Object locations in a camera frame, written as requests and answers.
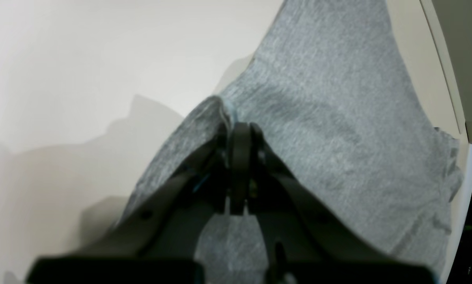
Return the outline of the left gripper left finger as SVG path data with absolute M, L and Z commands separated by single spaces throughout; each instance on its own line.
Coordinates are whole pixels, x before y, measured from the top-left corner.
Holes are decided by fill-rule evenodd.
M 117 228 L 62 256 L 41 257 L 28 284 L 200 284 L 194 261 L 207 222 L 224 213 L 228 171 L 224 125 Z

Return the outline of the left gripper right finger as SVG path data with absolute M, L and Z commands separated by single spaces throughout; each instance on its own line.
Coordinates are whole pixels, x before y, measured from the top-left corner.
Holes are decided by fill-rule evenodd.
M 298 182 L 260 127 L 236 123 L 230 134 L 230 213 L 259 223 L 267 283 L 434 284 L 423 266 L 398 262 L 347 228 Z

